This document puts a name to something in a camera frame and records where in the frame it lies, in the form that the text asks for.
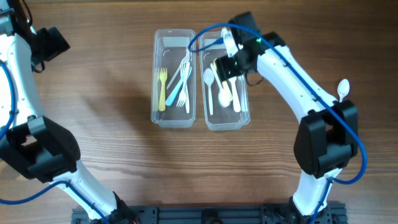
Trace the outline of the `yellow plastic spoon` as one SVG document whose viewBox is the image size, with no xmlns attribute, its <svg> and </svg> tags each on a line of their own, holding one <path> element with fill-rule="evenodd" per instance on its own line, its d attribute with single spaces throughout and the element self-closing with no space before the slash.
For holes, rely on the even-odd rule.
<svg viewBox="0 0 398 224">
<path fill-rule="evenodd" d="M 214 66 L 215 70 L 218 71 L 218 67 L 216 65 L 216 59 L 214 59 L 214 61 L 213 61 L 213 66 Z M 228 103 L 230 103 L 233 99 L 233 96 L 232 96 L 231 90 L 229 89 L 228 82 L 224 80 L 221 82 L 221 85 L 223 87 L 224 97 L 226 97 L 228 99 Z"/>
</svg>

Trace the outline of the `white spoon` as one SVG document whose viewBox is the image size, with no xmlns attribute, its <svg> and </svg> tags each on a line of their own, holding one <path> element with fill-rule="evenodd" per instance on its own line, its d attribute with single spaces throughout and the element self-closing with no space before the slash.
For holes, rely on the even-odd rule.
<svg viewBox="0 0 398 224">
<path fill-rule="evenodd" d="M 350 84 L 347 79 L 342 79 L 342 81 L 339 82 L 338 88 L 337 88 L 337 93 L 339 96 L 339 102 L 341 103 L 344 99 L 344 97 L 348 96 L 350 90 Z"/>
<path fill-rule="evenodd" d="M 237 89 L 236 89 L 236 80 L 237 80 L 237 77 L 231 77 L 229 79 L 229 82 L 230 82 L 231 87 L 232 87 L 233 108 L 234 108 L 234 111 L 238 113 L 238 112 L 241 111 L 241 105 L 240 105 L 240 102 L 239 102 L 238 92 L 237 92 Z"/>
<path fill-rule="evenodd" d="M 208 87 L 208 106 L 209 106 L 209 112 L 211 115 L 213 115 L 213 97 L 212 97 L 212 91 L 211 91 L 211 86 L 214 82 L 214 75 L 213 72 L 211 71 L 210 68 L 207 68 L 204 72 L 204 82 Z"/>
</svg>

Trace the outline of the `white spoon bowl down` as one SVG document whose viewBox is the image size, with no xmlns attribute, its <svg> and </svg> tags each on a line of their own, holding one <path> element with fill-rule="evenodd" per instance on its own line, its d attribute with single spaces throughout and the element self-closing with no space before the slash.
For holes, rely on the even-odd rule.
<svg viewBox="0 0 398 224">
<path fill-rule="evenodd" d="M 226 108 L 230 105 L 229 93 L 223 88 L 220 78 L 216 72 L 216 68 L 213 63 L 210 65 L 210 68 L 213 72 L 213 75 L 214 75 L 217 85 L 219 87 L 218 101 L 223 108 Z"/>
</svg>

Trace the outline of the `translucent white plastic fork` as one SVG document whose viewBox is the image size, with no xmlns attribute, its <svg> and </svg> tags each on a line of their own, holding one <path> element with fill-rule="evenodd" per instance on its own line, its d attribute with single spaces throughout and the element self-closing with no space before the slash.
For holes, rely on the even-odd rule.
<svg viewBox="0 0 398 224">
<path fill-rule="evenodd" d="M 187 79 L 188 79 L 188 73 L 189 73 L 189 64 L 187 64 L 187 63 L 185 64 L 184 72 L 185 73 L 184 73 L 184 77 L 183 77 L 183 85 L 182 85 L 182 89 L 181 89 L 179 97 L 178 97 L 176 107 L 182 107 L 185 104 L 186 99 L 187 99 L 187 94 L 185 91 L 185 87 L 186 87 Z"/>
</svg>

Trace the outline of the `yellow plastic fork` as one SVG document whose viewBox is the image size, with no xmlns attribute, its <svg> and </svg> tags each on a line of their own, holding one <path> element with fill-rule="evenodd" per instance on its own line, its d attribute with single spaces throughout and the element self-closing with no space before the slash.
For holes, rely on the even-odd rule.
<svg viewBox="0 0 398 224">
<path fill-rule="evenodd" d="M 159 111 L 165 111 L 165 82 L 167 81 L 167 69 L 161 68 L 159 73 L 160 80 L 160 96 L 159 96 Z"/>
</svg>

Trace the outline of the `light blue plastic fork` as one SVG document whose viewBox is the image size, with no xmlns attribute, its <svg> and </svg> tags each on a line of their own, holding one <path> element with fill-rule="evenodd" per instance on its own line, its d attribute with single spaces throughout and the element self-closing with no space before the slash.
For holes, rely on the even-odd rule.
<svg viewBox="0 0 398 224">
<path fill-rule="evenodd" d="M 192 72 L 192 68 L 190 67 L 188 78 L 190 77 L 191 72 Z M 180 91 L 181 91 L 182 85 L 183 85 L 184 73 L 185 73 L 184 66 L 182 66 L 180 69 L 180 78 L 179 78 L 177 84 L 175 85 L 174 89 L 172 90 L 172 92 L 170 93 L 170 95 L 167 97 L 167 99 L 165 101 L 166 106 L 171 106 L 174 103 L 174 101 L 178 101 L 178 97 L 179 97 L 179 94 L 180 94 Z"/>
</svg>

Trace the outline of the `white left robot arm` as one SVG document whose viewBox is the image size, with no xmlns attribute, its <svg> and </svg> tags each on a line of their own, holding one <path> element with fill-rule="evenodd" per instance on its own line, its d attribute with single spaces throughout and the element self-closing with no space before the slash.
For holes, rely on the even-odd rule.
<svg viewBox="0 0 398 224">
<path fill-rule="evenodd" d="M 34 74 L 70 46 L 57 28 L 35 30 L 32 23 L 25 1 L 1 2 L 1 159 L 47 190 L 62 189 L 90 223 L 138 223 L 82 163 L 74 135 L 45 114 Z"/>
</svg>

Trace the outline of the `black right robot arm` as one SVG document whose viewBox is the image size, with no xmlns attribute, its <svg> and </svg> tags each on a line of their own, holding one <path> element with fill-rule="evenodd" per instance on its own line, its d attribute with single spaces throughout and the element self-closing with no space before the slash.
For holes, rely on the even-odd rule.
<svg viewBox="0 0 398 224">
<path fill-rule="evenodd" d="M 262 34 L 250 12 L 220 23 L 227 54 L 216 60 L 218 76 L 231 78 L 256 72 L 266 79 L 290 106 L 299 127 L 294 156 L 302 173 L 287 211 L 289 223 L 316 223 L 331 218 L 326 199 L 334 183 L 350 185 L 364 174 L 367 156 L 351 180 L 337 176 L 363 144 L 358 136 L 358 110 L 350 100 L 336 99 L 322 89 L 294 59 L 275 32 Z"/>
</svg>

